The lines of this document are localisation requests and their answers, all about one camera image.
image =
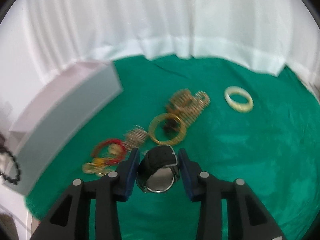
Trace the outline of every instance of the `white jade bangle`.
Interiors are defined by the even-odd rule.
[[[231,95],[241,95],[245,97],[248,102],[245,104],[238,103],[230,98]],[[226,99],[227,103],[231,108],[234,110],[241,112],[241,113],[247,113],[250,112],[253,108],[253,100],[250,96],[250,94],[240,87],[228,87],[224,91],[224,98]]]

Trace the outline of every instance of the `gold bracelet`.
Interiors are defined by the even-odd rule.
[[[156,128],[157,128],[159,123],[161,123],[162,121],[164,121],[166,119],[174,119],[177,122],[179,122],[180,123],[180,131],[179,131],[179,133],[178,133],[178,135],[176,137],[172,138],[169,141],[159,141],[159,140],[156,139],[156,136],[155,136]],[[185,138],[186,134],[187,134],[186,124],[183,122],[183,120],[181,118],[179,118],[175,114],[170,114],[170,113],[160,114],[160,115],[156,116],[151,121],[151,123],[149,125],[150,138],[156,144],[159,144],[159,145],[177,145],[178,143],[180,143]]]
[[[241,95],[245,97],[248,102],[245,104],[238,103],[230,98],[231,95]],[[240,112],[240,113],[247,113],[250,112],[253,108],[253,100],[250,96],[250,94],[240,87],[228,87],[224,91],[224,98],[226,99],[229,106],[231,106],[232,109]]]

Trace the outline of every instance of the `black watch band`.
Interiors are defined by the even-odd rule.
[[[178,159],[170,145],[152,148],[138,166],[137,185],[144,192],[165,192],[178,179]]]

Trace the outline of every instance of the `white curtain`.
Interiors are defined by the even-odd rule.
[[[317,86],[319,33],[301,0],[17,0],[0,25],[0,95],[17,117],[71,62],[168,54],[273,75],[289,64]]]

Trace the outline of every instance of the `red bracelet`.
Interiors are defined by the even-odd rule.
[[[119,164],[119,162],[121,162],[125,158],[125,155],[126,155],[126,149],[125,149],[125,147],[122,144],[122,141],[120,139],[109,139],[109,140],[105,140],[105,141],[100,142],[93,149],[93,152],[91,153],[91,157],[92,158],[97,157],[99,152],[102,150],[103,147],[106,147],[106,146],[108,146],[110,144],[113,144],[113,143],[120,145],[120,147],[122,149],[122,152],[117,158],[111,158],[111,157],[110,158],[106,158],[108,160],[105,162],[105,165],[112,166],[112,165]]]

